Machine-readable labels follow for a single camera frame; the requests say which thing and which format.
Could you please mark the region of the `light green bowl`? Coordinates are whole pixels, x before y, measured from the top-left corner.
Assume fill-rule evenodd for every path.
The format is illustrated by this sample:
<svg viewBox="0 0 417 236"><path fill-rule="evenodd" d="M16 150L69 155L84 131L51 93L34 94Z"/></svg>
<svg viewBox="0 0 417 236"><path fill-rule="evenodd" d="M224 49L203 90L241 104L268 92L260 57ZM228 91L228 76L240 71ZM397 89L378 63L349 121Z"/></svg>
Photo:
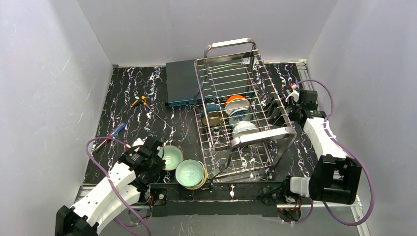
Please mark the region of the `light green bowl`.
<svg viewBox="0 0 417 236"><path fill-rule="evenodd" d="M177 146L165 146L159 151L158 156L165 161L165 167L163 168L165 171L175 170L183 161L183 152Z"/></svg>

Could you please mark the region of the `steel wire dish rack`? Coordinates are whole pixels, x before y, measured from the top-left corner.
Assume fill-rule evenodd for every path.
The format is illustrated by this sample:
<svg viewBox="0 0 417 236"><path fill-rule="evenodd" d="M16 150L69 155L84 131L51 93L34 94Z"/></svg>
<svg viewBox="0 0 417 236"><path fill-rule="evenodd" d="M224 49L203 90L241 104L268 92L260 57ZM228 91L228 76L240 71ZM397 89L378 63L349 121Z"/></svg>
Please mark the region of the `steel wire dish rack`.
<svg viewBox="0 0 417 236"><path fill-rule="evenodd" d="M194 68L194 110L209 180L272 173L297 133L255 41L209 44Z"/></svg>

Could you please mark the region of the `orange bowl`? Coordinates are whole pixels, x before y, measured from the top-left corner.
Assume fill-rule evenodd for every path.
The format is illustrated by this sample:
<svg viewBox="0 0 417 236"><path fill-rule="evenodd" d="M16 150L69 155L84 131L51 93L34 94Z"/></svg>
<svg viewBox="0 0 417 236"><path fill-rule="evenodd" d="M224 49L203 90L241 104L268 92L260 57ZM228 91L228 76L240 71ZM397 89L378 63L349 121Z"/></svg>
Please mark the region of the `orange bowl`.
<svg viewBox="0 0 417 236"><path fill-rule="evenodd" d="M250 105L249 100L242 95L233 95L229 97L225 105L225 113L230 115L234 110L241 108L248 108Z"/></svg>

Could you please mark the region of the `blue white floral bowl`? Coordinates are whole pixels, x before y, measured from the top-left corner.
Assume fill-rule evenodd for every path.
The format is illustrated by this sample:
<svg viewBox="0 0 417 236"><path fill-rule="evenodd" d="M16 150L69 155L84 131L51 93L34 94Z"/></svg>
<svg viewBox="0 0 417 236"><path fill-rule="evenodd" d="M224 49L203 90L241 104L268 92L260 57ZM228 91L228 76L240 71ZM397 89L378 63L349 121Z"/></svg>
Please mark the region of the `blue white floral bowl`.
<svg viewBox="0 0 417 236"><path fill-rule="evenodd" d="M252 121L254 119L253 113L247 108L234 110L228 118L229 125L234 128L241 121Z"/></svg>

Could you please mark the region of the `dark blue gold bowl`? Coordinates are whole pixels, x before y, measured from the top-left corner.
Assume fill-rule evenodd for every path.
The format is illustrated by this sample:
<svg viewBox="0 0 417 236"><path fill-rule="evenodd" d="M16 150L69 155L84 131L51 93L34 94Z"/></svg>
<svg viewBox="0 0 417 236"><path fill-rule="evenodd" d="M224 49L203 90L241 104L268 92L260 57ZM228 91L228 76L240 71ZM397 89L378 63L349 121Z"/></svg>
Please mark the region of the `dark blue gold bowl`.
<svg viewBox="0 0 417 236"><path fill-rule="evenodd" d="M220 105L207 104L205 112L202 111L201 123L204 126L218 126L222 124L228 115L222 110Z"/></svg>

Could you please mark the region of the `pale white ribbed bowl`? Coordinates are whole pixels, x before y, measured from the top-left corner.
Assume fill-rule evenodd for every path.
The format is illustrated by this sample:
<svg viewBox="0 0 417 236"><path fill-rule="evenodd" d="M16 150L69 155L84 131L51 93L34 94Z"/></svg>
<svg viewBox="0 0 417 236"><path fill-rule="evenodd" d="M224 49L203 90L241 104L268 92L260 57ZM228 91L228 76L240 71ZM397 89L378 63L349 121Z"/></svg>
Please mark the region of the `pale white ribbed bowl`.
<svg viewBox="0 0 417 236"><path fill-rule="evenodd" d="M253 134L259 132L258 127L249 121L241 121L234 128L232 132L233 139L246 134Z"/></svg>

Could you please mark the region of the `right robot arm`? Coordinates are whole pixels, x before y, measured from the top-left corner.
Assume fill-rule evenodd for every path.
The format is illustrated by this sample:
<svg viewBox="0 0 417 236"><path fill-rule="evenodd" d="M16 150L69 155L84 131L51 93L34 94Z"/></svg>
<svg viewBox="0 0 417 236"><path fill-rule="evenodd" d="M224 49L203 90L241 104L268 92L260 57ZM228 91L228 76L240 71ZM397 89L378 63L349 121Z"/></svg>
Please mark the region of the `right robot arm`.
<svg viewBox="0 0 417 236"><path fill-rule="evenodd" d="M285 99L290 106L290 120L301 126L318 157L314 171L310 177L287 176L280 186L260 190L258 199L265 205L280 197L345 205L356 199L362 166L334 143L326 114L318 110L317 96L314 90L301 89L292 91Z"/></svg>

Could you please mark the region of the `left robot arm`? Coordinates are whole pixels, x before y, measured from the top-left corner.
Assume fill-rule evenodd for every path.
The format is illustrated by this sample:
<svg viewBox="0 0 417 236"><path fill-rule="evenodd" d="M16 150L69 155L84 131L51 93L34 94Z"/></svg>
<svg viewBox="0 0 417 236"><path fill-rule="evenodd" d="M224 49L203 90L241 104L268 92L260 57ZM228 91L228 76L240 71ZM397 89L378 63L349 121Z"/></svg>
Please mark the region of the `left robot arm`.
<svg viewBox="0 0 417 236"><path fill-rule="evenodd" d="M87 152L105 177L72 206L62 206L57 211L55 235L97 236L125 209L137 214L132 205L146 192L148 179L165 167L165 161L158 156L164 144L150 137L136 146L124 147L126 151L109 171Z"/></svg>

